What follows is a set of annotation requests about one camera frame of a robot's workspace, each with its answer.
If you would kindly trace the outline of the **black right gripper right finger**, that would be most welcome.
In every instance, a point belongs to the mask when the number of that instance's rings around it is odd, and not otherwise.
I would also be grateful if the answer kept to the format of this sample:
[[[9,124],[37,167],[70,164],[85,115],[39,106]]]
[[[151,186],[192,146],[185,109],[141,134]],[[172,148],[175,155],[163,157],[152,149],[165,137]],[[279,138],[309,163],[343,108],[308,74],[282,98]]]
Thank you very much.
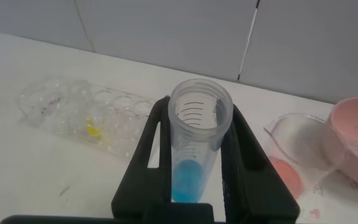
[[[298,204],[237,106],[221,144],[221,171],[226,223],[296,222]]]

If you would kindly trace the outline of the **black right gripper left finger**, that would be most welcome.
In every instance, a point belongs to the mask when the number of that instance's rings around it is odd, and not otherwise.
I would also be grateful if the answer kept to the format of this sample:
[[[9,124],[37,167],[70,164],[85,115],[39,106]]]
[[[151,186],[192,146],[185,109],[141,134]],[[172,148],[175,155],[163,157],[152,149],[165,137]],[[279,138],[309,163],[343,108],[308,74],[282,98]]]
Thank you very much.
[[[152,107],[135,153],[111,202],[115,218],[141,218],[156,205],[171,202],[172,153],[166,96]],[[157,168],[148,168],[157,128],[160,154]]]

